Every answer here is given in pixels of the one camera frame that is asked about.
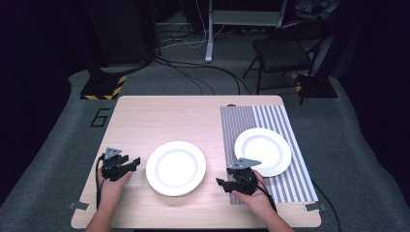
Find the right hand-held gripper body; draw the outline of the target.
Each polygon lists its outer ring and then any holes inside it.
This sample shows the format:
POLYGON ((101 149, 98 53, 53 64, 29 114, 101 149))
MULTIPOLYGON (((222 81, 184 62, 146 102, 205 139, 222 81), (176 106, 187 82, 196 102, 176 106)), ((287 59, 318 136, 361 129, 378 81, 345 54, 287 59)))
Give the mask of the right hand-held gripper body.
POLYGON ((257 178, 251 169, 260 164, 259 160, 240 158, 226 169, 227 173, 234 179, 237 191, 246 195, 252 195, 257 188, 257 178))

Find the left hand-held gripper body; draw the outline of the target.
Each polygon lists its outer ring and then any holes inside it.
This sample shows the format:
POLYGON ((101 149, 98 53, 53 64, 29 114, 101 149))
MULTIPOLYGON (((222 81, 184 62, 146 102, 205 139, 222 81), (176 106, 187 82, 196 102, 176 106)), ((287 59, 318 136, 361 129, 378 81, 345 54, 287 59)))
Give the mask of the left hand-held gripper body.
POLYGON ((124 164, 120 164, 122 151, 106 148, 102 155, 102 176, 110 181, 117 181, 128 173, 124 164))

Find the white round plate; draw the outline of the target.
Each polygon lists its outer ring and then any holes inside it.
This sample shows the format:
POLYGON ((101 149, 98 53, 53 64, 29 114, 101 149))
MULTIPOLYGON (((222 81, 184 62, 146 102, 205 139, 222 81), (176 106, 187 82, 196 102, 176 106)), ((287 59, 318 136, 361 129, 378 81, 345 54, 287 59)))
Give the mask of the white round plate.
POLYGON ((186 195, 195 190, 206 173, 201 150, 186 141, 162 144, 148 158, 146 177, 150 186, 168 197, 186 195))
POLYGON ((292 160, 286 140, 273 130, 253 128, 243 131, 236 139, 234 153, 237 159, 257 160, 252 168, 263 177, 283 173, 292 160))

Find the person's left hand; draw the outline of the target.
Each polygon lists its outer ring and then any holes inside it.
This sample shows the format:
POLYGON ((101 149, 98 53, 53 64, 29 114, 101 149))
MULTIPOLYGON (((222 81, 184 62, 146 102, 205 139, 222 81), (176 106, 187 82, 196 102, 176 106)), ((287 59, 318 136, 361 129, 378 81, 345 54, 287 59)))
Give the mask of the person's left hand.
POLYGON ((122 178, 114 182, 106 180, 101 170, 98 172, 98 177, 98 189, 100 191, 99 207, 101 209, 114 209, 122 196, 124 185, 132 177, 132 173, 129 171, 122 178))

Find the person's right hand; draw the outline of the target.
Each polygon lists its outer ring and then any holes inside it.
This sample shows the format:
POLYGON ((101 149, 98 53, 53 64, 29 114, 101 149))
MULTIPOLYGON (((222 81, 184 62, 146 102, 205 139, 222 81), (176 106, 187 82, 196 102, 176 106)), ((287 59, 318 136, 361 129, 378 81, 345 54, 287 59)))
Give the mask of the person's right hand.
POLYGON ((237 190, 233 190, 232 194, 240 201, 246 203, 249 209, 259 218, 269 218, 274 215, 276 211, 272 207, 269 192, 263 182, 263 177, 256 170, 253 171, 257 178, 257 190, 252 195, 246 195, 240 193, 237 190))

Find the grey tape strip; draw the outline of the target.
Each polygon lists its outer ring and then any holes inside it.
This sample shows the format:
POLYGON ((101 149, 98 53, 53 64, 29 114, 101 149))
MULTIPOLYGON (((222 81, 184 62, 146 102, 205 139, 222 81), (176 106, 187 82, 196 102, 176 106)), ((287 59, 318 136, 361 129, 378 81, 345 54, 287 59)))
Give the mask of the grey tape strip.
POLYGON ((326 211, 327 207, 325 204, 320 203, 320 202, 313 202, 305 205, 305 209, 308 212, 315 211, 315 212, 322 212, 326 211))
POLYGON ((86 211, 88 208, 88 204, 87 203, 83 203, 80 201, 76 201, 76 202, 71 202, 68 206, 69 209, 71 210, 83 210, 86 211))

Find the grey white striped placemat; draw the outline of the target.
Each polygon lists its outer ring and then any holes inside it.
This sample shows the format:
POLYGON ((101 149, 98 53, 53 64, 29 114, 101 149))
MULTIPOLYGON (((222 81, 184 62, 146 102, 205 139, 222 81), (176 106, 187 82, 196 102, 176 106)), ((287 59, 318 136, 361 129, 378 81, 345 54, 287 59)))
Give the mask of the grey white striped placemat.
POLYGON ((225 163, 238 160, 234 153, 237 137, 246 130, 263 128, 281 135, 291 149, 289 167, 274 177, 264 177, 269 193, 277 203, 314 202, 318 199, 305 160, 282 105, 223 106, 220 109, 225 163))

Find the black yellow striped stand base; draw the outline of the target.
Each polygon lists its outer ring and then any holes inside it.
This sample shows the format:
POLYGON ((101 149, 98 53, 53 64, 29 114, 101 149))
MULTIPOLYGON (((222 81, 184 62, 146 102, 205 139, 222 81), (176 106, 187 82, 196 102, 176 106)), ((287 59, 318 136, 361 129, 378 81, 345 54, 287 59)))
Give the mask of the black yellow striped stand base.
POLYGON ((115 100, 127 77, 121 74, 102 73, 100 76, 91 76, 80 92, 82 100, 115 100))
POLYGON ((307 76, 305 74, 297 73, 292 74, 292 79, 300 97, 337 98, 337 92, 329 79, 319 79, 315 76, 307 76))

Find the black equipment cabinet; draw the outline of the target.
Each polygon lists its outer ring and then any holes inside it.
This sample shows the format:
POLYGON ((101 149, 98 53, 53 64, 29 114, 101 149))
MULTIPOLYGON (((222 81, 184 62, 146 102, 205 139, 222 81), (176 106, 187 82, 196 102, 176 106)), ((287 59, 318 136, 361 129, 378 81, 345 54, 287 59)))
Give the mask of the black equipment cabinet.
POLYGON ((153 0, 87 0, 108 65, 147 63, 157 47, 153 0))

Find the black folding chair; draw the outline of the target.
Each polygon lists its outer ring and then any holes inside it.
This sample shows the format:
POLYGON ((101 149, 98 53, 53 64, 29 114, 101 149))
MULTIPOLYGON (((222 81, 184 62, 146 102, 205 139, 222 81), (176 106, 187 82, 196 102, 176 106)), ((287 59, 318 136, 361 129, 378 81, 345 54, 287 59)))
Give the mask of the black folding chair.
POLYGON ((256 94, 262 90, 262 74, 312 71, 322 44, 330 36, 332 23, 327 19, 294 20, 276 28, 266 39, 252 42, 256 53, 243 77, 258 63, 256 94))

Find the white metal stand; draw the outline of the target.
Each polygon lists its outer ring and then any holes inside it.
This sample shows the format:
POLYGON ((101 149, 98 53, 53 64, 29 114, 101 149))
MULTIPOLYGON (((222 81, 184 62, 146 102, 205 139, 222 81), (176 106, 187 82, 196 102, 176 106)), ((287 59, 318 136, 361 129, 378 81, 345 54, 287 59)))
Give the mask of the white metal stand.
POLYGON ((278 11, 260 12, 215 10, 214 0, 208 0, 208 42, 205 62, 209 64, 213 61, 215 25, 279 27, 284 19, 288 0, 279 0, 279 2, 280 9, 278 11))

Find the grey crumpled cloth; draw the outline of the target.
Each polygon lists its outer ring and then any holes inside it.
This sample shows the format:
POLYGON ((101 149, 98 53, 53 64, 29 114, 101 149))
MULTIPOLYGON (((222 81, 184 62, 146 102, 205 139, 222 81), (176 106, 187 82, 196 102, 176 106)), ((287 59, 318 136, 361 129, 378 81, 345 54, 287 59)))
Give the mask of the grey crumpled cloth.
POLYGON ((326 19, 332 17, 339 0, 297 0, 295 15, 308 19, 326 19))

